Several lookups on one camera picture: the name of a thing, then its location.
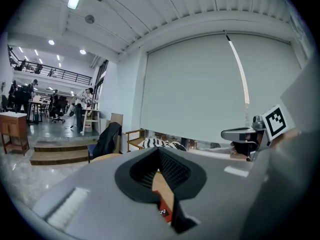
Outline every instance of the black office chair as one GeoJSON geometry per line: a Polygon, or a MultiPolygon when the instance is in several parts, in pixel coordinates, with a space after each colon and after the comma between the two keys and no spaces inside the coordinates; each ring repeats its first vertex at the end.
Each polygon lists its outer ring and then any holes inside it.
{"type": "Polygon", "coordinates": [[[66,100],[66,97],[60,96],[58,99],[57,106],[54,107],[54,112],[57,115],[57,118],[52,119],[52,123],[57,123],[61,121],[63,124],[66,120],[60,118],[66,113],[66,106],[68,105],[68,101],[66,100]]]}

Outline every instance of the black railing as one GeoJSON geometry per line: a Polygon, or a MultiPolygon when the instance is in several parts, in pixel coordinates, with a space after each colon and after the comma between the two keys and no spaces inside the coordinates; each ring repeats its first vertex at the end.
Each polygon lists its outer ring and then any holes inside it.
{"type": "Polygon", "coordinates": [[[72,82],[89,85],[92,77],[77,74],[61,68],[43,65],[35,62],[19,60],[12,50],[8,47],[10,65],[16,71],[29,72],[35,75],[42,75],[57,79],[69,80],[72,82]]]}

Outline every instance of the roller blind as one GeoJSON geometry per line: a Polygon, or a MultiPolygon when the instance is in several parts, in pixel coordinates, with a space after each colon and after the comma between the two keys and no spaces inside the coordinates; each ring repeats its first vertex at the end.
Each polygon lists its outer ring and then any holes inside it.
{"type": "Polygon", "coordinates": [[[148,55],[142,128],[227,143],[221,131],[244,125],[244,90],[225,35],[182,41],[148,55]]]}
{"type": "Polygon", "coordinates": [[[228,36],[243,66],[250,97],[250,120],[280,104],[289,127],[293,128],[292,118],[280,99],[301,72],[291,45],[256,35],[228,36]]]}

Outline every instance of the tile floor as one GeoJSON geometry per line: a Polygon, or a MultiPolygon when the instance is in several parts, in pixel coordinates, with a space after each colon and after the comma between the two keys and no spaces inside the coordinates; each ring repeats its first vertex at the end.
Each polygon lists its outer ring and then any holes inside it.
{"type": "Polygon", "coordinates": [[[42,123],[32,124],[28,127],[30,149],[25,156],[12,150],[8,150],[8,154],[5,154],[2,144],[0,145],[0,180],[11,198],[18,199],[29,208],[32,208],[46,190],[88,164],[88,162],[78,162],[35,166],[29,162],[38,140],[66,141],[67,139],[77,141],[86,137],[99,138],[99,134],[96,131],[88,132],[85,137],[80,137],[81,135],[76,131],[72,132],[69,129],[72,122],[73,120],[68,120],[64,124],[57,123],[52,125],[51,121],[44,119],[42,123]]]}

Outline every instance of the wooden steps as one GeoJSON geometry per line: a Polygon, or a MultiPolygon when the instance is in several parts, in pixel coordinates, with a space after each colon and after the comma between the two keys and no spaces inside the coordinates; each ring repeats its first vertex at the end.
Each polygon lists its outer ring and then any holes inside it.
{"type": "Polygon", "coordinates": [[[33,166],[63,165],[88,161],[88,145],[94,140],[38,141],[30,158],[33,166]]]}
{"type": "Polygon", "coordinates": [[[34,152],[30,158],[33,166],[51,166],[88,161],[88,149],[62,152],[34,152]]]}
{"type": "Polygon", "coordinates": [[[65,152],[87,150],[90,144],[96,144],[95,140],[81,141],[38,141],[34,146],[36,152],[65,152]]]}

